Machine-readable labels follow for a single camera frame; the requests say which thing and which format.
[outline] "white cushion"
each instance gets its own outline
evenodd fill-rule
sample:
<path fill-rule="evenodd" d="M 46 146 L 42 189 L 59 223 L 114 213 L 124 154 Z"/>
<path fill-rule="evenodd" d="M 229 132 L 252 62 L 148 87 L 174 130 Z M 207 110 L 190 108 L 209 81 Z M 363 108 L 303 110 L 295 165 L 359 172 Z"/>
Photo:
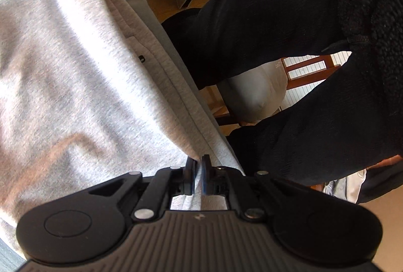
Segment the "white cushion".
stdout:
<path fill-rule="evenodd" d="M 217 87 L 239 121 L 257 123 L 280 107 L 287 83 L 283 64 L 277 60 L 226 79 Z"/>

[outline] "ribbed rubber surface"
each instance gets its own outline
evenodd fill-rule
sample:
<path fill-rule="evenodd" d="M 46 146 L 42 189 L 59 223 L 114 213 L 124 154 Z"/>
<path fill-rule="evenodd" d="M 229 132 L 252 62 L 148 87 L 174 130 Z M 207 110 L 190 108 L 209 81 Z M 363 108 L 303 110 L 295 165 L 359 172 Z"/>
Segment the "ribbed rubber surface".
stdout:
<path fill-rule="evenodd" d="M 271 239 L 262 224 L 232 211 L 167 211 L 153 223 L 137 225 L 124 243 L 96 262 L 49 267 L 28 262 L 20 272 L 379 272 L 367 263 L 323 269 L 299 262 Z"/>

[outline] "drawstring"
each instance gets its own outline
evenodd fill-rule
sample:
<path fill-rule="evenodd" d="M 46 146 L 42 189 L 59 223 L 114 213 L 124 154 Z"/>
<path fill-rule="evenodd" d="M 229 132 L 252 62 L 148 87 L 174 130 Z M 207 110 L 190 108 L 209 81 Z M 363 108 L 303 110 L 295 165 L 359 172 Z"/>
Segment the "drawstring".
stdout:
<path fill-rule="evenodd" d="M 340 40 L 332 43 L 321 51 L 323 55 L 335 54 L 340 51 L 350 50 L 352 46 L 368 46 L 370 44 L 369 36 L 351 36 L 345 40 Z"/>

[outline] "metal screw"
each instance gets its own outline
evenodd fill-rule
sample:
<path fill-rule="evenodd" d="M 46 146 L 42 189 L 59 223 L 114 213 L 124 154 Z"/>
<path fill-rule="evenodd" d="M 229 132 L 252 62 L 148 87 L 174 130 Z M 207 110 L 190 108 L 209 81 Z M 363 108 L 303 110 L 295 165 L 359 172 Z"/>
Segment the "metal screw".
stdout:
<path fill-rule="evenodd" d="M 261 218 L 264 215 L 264 210 L 262 210 L 261 208 L 249 208 L 246 210 L 245 212 L 245 216 L 247 218 Z"/>
<path fill-rule="evenodd" d="M 139 220 L 147 220 L 154 216 L 154 212 L 148 208 L 138 209 L 134 212 L 134 216 Z"/>

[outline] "black pants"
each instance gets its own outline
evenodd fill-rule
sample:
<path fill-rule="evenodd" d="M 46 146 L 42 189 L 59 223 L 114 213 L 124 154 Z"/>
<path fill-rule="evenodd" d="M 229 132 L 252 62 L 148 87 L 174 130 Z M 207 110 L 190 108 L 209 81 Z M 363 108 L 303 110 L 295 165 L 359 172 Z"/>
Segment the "black pants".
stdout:
<path fill-rule="evenodd" d="M 210 0 L 163 23 L 199 89 L 281 57 L 320 55 L 343 40 L 337 0 Z M 306 97 L 228 141 L 247 174 L 304 185 L 354 173 L 399 149 L 381 99 L 349 60 Z"/>

